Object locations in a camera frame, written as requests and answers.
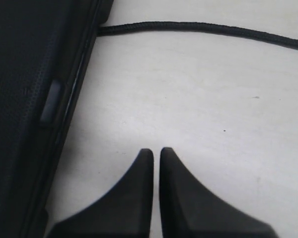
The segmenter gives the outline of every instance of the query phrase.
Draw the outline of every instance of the white desk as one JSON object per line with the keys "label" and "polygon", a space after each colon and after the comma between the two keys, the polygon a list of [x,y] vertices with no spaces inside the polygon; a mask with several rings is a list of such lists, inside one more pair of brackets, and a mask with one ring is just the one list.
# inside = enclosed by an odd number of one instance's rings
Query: white desk
{"label": "white desk", "polygon": [[[200,21],[298,39],[298,0],[116,0],[107,25]],[[203,33],[103,37],[80,94],[48,210],[85,208],[141,148],[155,154],[153,238],[162,147],[216,195],[298,238],[298,51]]]}

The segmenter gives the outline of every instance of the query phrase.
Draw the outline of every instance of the white table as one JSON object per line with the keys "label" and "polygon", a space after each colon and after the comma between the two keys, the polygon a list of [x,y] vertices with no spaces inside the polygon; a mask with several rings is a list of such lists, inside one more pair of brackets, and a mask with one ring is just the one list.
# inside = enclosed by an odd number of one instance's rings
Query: white table
{"label": "white table", "polygon": [[[200,21],[298,39],[298,0],[116,0],[107,25]],[[50,225],[85,208],[141,148],[175,149],[231,205],[298,238],[298,51],[204,33],[103,37],[95,48],[47,205]]]}

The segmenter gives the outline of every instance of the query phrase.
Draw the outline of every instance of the black device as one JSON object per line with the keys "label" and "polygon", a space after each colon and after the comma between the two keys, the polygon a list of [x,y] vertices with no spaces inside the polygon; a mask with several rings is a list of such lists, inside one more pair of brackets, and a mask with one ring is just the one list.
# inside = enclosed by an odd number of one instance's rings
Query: black device
{"label": "black device", "polygon": [[0,0],[0,238],[40,238],[99,24],[113,0]]}

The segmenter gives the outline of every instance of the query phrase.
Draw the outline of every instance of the cable cord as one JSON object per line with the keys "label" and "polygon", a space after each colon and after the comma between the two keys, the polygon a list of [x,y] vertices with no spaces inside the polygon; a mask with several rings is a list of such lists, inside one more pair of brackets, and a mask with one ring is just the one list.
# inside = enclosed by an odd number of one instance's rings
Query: cable cord
{"label": "cable cord", "polygon": [[203,22],[148,21],[118,26],[105,26],[99,28],[98,36],[122,35],[142,31],[204,32],[242,37],[298,50],[298,40],[296,39],[235,26],[224,26]]}

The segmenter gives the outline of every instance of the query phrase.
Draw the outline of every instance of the black cable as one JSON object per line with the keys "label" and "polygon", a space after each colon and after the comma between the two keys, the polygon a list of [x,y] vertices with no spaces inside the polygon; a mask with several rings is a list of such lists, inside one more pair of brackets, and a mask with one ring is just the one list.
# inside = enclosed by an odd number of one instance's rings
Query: black cable
{"label": "black cable", "polygon": [[193,31],[248,38],[298,50],[298,40],[267,32],[203,22],[148,21],[100,27],[98,36],[113,36],[142,31]]}

